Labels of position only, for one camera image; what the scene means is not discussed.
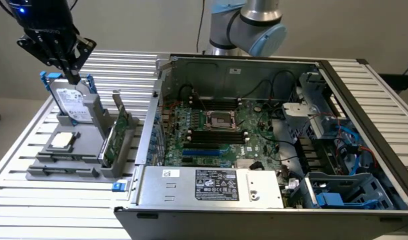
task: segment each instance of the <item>gray robot arm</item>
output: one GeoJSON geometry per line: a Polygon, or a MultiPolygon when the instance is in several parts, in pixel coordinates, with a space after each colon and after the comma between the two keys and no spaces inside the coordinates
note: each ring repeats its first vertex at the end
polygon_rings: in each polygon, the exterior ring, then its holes
{"type": "Polygon", "coordinates": [[[216,1],[210,13],[205,54],[238,56],[242,50],[253,57],[268,57],[274,53],[286,35],[278,0],[216,1]]]}

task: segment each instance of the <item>label sticker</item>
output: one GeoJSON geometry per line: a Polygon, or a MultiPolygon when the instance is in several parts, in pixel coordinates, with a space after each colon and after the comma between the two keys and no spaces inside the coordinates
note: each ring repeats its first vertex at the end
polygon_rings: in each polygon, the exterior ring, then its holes
{"type": "Polygon", "coordinates": [[[180,169],[162,169],[162,178],[178,178],[180,169]]]}
{"type": "Polygon", "coordinates": [[[56,89],[56,92],[69,117],[77,122],[90,122],[92,115],[86,106],[82,105],[84,97],[80,91],[58,88],[56,89]]]}
{"type": "Polygon", "coordinates": [[[198,201],[240,201],[234,170],[194,170],[194,198],[198,201]]]}
{"type": "Polygon", "coordinates": [[[241,74],[240,68],[229,68],[229,74],[241,74]]]}

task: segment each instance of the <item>green circuit board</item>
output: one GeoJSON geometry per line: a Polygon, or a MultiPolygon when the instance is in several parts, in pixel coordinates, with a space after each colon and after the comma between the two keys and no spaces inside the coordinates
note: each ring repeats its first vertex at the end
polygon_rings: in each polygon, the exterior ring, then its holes
{"type": "MultiPolygon", "coordinates": [[[[272,131],[268,131],[268,115],[264,111],[254,111],[254,107],[261,107],[262,104],[254,101],[246,101],[234,111],[234,129],[232,132],[248,132],[249,141],[245,144],[218,144],[220,156],[193,156],[192,162],[188,165],[193,166],[212,166],[221,168],[236,167],[236,162],[245,163],[260,161],[265,170],[276,170],[280,168],[280,163],[273,159],[278,159],[277,154],[273,151],[274,143],[265,140],[261,134],[268,139],[276,139],[272,131]],[[264,123],[262,130],[258,128],[258,120],[264,123]]],[[[165,166],[184,166],[182,162],[182,150],[184,144],[188,143],[186,135],[188,129],[192,128],[196,131],[229,131],[229,129],[214,129],[208,126],[206,111],[190,109],[188,106],[180,105],[172,109],[170,123],[166,130],[166,153],[164,159],[165,166]]]]}

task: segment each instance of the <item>slotted aluminum platform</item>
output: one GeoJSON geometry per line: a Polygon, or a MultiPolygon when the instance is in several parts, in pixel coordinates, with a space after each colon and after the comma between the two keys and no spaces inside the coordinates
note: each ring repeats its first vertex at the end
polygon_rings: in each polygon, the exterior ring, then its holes
{"type": "MultiPolygon", "coordinates": [[[[81,72],[93,74],[105,108],[116,110],[110,94],[112,90],[121,89],[126,110],[144,120],[157,79],[156,62],[162,56],[93,52],[81,72]]],[[[370,68],[354,60],[329,62],[408,167],[407,106],[373,76],[370,68]]],[[[125,192],[110,192],[109,183],[25,179],[26,168],[57,125],[57,111],[49,98],[0,162],[0,239],[128,240],[112,210],[124,203],[125,192]]],[[[133,139],[125,176],[132,174],[138,142],[140,134],[133,139]]],[[[408,240],[408,236],[389,235],[378,239],[408,240]]]]}

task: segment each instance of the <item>white wall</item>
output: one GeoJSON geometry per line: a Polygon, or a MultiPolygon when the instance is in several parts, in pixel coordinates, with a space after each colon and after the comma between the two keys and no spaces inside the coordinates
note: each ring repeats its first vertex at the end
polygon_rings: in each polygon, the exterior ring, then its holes
{"type": "MultiPolygon", "coordinates": [[[[209,37],[209,0],[200,50],[209,37]]],[[[280,0],[288,37],[281,56],[365,58],[378,72],[408,66],[408,0],[280,0]]],[[[105,50],[194,52],[200,0],[78,0],[81,35],[105,50]]],[[[16,45],[22,31],[0,9],[0,97],[44,99],[45,67],[16,45]]]]}

